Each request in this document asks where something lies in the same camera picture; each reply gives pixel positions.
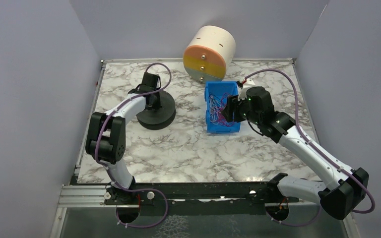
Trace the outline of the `black cable spool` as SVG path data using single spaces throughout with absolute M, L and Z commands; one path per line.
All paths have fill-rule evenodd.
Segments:
M 147 108 L 136 115 L 138 122 L 147 129 L 160 130 L 170 125 L 176 116 L 174 98 L 165 91 L 151 97 Z

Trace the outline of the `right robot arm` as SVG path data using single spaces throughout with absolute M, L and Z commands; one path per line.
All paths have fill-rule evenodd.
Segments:
M 353 169 L 339 161 L 313 141 L 295 120 L 274 109 L 270 93 L 256 86 L 245 99 L 228 96 L 221 114 L 228 122 L 247 121 L 262 136 L 280 144 L 311 168 L 320 182 L 302 180 L 280 173 L 270 184 L 273 192 L 319 204 L 331 217 L 343 220 L 366 197 L 369 174 L 363 168 Z

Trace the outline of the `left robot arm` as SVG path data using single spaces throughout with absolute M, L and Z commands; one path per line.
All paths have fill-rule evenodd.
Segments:
M 128 92 L 127 97 L 105 113 L 94 112 L 86 139 L 86 153 L 109 175 L 111 185 L 134 192 L 130 187 L 134 177 L 123 160 L 126 150 L 126 125 L 146 109 L 150 95 L 160 91 L 160 76 L 145 72 L 142 82 Z

